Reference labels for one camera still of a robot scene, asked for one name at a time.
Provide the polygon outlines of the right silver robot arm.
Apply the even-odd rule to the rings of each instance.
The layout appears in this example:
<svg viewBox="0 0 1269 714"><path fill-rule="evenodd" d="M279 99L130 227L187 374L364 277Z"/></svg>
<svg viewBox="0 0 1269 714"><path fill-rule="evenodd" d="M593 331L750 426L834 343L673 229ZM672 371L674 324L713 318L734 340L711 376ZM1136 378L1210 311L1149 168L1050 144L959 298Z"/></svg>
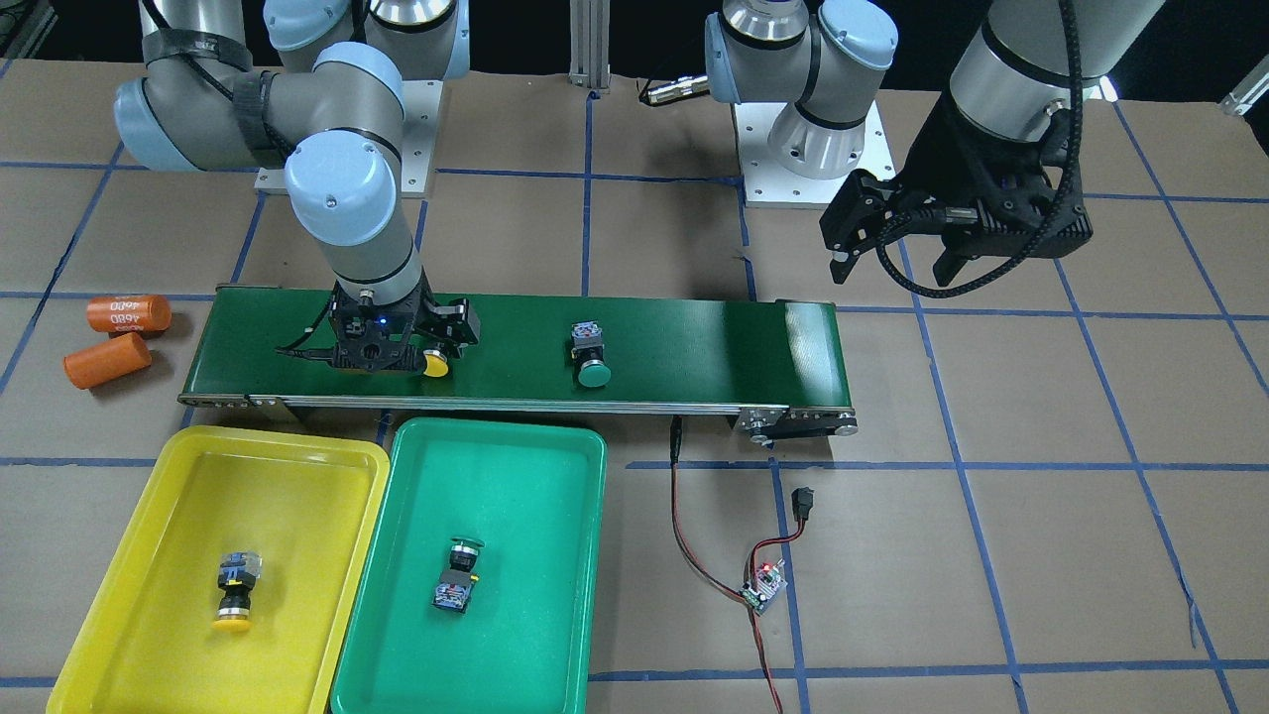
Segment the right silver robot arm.
<svg viewBox="0 0 1269 714"><path fill-rule="evenodd" d="M142 1L145 76L121 85L115 127L141 166L278 169L335 276L317 322L278 353L359 372L442 378L478 340L468 301L439 302L401 208L406 82L470 68L466 1L268 1L286 68L255 63L237 1Z"/></svg>

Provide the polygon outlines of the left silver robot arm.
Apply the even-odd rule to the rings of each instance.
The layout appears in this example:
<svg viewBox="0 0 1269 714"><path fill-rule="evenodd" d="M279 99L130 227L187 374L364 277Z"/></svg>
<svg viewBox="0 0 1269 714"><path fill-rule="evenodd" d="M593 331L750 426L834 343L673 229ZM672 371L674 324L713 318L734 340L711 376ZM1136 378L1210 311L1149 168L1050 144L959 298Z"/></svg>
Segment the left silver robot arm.
<svg viewBox="0 0 1269 714"><path fill-rule="evenodd" d="M843 178L819 226L843 284L874 252L925 298L978 290L1093 238L1082 200L1085 100L1159 1L995 1L896 178L858 166L898 30L871 1L726 1L704 23L717 101L780 104L769 141L805 178Z"/></svg>

